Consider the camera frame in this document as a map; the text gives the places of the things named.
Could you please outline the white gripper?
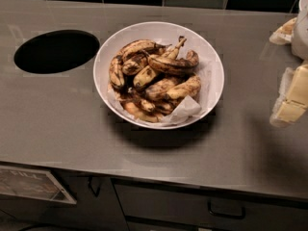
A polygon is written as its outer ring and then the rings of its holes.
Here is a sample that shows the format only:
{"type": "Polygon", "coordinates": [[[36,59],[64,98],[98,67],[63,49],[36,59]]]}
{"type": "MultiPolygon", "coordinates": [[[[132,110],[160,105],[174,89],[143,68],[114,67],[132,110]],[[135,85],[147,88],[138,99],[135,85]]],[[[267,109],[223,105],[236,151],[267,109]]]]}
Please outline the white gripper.
{"type": "Polygon", "coordinates": [[[308,0],[299,0],[298,6],[297,18],[288,20],[269,37],[277,45],[292,43],[293,54],[304,61],[296,69],[287,67],[282,75],[269,118],[276,127],[292,125],[308,111],[308,0]]]}

